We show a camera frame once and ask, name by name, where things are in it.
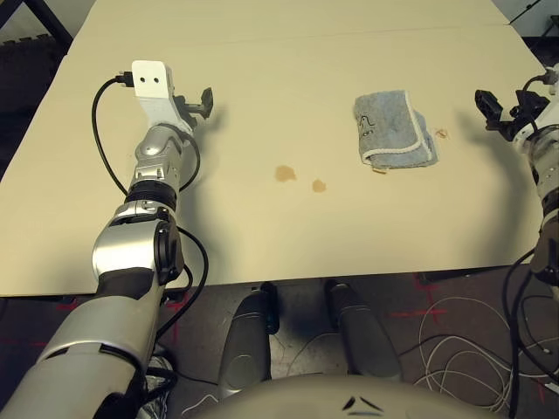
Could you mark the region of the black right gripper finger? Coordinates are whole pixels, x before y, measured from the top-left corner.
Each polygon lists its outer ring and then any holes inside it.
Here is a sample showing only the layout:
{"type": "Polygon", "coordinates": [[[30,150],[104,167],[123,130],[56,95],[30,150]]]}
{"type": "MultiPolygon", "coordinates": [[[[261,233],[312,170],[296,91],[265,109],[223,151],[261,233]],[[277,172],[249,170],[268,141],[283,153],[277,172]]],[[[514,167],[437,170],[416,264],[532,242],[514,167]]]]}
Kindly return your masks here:
{"type": "Polygon", "coordinates": [[[549,99],[529,90],[517,90],[517,116],[538,117],[549,104],[549,99]]]}
{"type": "Polygon", "coordinates": [[[489,91],[476,90],[474,101],[486,119],[486,130],[498,130],[501,126],[502,106],[497,98],[489,91]]]}

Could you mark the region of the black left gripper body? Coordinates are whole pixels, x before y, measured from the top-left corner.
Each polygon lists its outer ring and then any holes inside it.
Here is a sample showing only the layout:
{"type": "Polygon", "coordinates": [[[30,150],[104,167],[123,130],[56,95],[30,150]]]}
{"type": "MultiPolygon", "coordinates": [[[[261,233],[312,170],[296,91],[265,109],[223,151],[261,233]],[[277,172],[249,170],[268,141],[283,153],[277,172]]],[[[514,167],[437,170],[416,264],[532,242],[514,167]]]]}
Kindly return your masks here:
{"type": "Polygon", "coordinates": [[[189,104],[186,102],[184,96],[177,96],[176,97],[176,109],[179,112],[181,118],[190,126],[196,127],[197,126],[197,118],[195,114],[198,114],[199,111],[198,104],[189,104]]]}

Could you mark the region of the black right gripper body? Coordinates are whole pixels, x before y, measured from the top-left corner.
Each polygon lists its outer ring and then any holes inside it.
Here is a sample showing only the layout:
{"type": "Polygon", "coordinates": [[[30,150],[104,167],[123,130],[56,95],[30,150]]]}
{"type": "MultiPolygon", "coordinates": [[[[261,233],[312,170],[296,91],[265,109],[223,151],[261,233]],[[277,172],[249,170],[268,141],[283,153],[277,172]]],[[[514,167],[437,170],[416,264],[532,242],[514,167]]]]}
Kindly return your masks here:
{"type": "Polygon", "coordinates": [[[517,116],[512,120],[497,121],[497,131],[504,139],[527,139],[537,129],[534,119],[525,115],[517,116]]]}

